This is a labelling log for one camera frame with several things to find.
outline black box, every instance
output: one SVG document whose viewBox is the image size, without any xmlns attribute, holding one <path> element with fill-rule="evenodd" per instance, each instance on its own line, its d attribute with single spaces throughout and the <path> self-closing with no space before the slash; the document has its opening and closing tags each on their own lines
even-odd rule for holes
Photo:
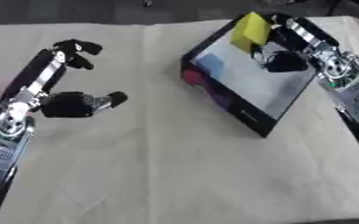
<svg viewBox="0 0 359 224">
<path fill-rule="evenodd" d="M 203 88 L 218 105 L 261 137 L 267 137 L 310 83 L 315 71 L 311 66 L 306 71 L 291 73 L 268 73 L 262 69 L 248 53 L 229 43 L 230 33 L 242 17 L 185 54 L 181 78 L 189 85 Z M 267 46 L 272 51 L 283 49 L 274 43 Z"/>
</svg>

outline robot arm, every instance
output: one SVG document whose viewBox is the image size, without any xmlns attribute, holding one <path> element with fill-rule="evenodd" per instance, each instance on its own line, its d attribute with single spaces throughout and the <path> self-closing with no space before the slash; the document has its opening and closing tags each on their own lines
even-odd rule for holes
<svg viewBox="0 0 359 224">
<path fill-rule="evenodd" d="M 5 89 L 0 98 L 0 192 L 9 188 L 16 163 L 34 134 L 33 112 L 42 110 L 46 117 L 90 117 L 127 100 L 121 92 L 99 98 L 82 92 L 50 94 L 68 67 L 94 68 L 79 52 L 96 55 L 101 50 L 100 45 L 76 39 L 56 43 L 40 51 Z"/>
<path fill-rule="evenodd" d="M 306 58 L 336 108 L 359 123 L 359 57 L 341 52 L 339 42 L 308 19 L 284 14 L 264 17 L 275 27 L 270 41 Z"/>
</svg>

